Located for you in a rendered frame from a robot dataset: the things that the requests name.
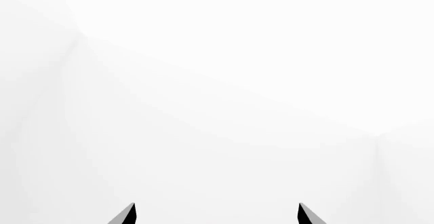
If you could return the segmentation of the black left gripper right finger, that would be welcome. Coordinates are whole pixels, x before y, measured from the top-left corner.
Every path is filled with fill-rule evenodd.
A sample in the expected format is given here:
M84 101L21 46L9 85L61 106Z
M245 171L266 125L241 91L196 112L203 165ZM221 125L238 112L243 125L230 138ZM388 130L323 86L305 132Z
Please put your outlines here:
M326 224L318 215L316 215L304 203L299 203L297 213L298 224Z

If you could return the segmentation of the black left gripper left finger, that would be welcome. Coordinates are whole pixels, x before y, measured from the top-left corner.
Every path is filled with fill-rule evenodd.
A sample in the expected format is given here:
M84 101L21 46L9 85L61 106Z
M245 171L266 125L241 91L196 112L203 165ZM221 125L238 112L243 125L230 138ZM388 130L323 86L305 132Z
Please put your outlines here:
M109 221L108 224L136 224L136 219L136 205L135 203L131 203Z

